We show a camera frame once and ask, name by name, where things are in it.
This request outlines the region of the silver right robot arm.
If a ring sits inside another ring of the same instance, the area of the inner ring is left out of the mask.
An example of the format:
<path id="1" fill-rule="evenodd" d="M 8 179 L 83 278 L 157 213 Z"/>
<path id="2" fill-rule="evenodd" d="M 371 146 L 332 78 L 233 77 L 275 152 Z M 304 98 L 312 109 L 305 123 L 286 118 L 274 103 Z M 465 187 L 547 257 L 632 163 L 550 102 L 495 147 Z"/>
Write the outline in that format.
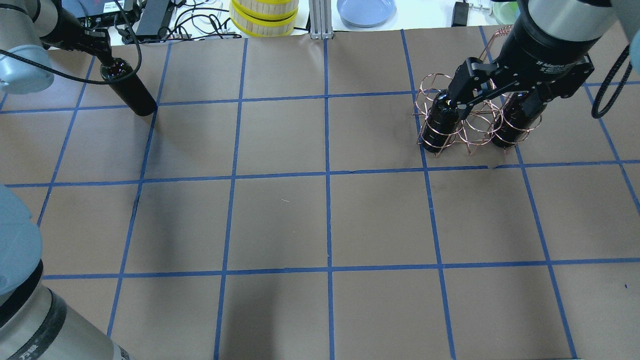
<path id="1" fill-rule="evenodd" d="M 469 57 L 455 71 L 446 97 L 461 118 L 508 92 L 527 92 L 535 105 L 571 96 L 571 75 L 615 22 L 626 35 L 630 63 L 639 66 L 637 0 L 520 0 L 518 7 L 496 59 L 487 64 Z"/>

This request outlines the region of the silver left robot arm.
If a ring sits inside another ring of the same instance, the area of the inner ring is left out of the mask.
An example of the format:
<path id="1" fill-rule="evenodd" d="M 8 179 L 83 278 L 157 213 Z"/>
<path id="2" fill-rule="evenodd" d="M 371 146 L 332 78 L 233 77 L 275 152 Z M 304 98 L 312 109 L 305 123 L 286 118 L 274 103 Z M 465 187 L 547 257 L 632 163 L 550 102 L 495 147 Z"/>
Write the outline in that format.
<path id="1" fill-rule="evenodd" d="M 59 0 L 3 0 L 0 9 L 1 91 L 25 95 L 54 82 L 48 45 L 114 63 L 107 30 L 89 30 Z"/>

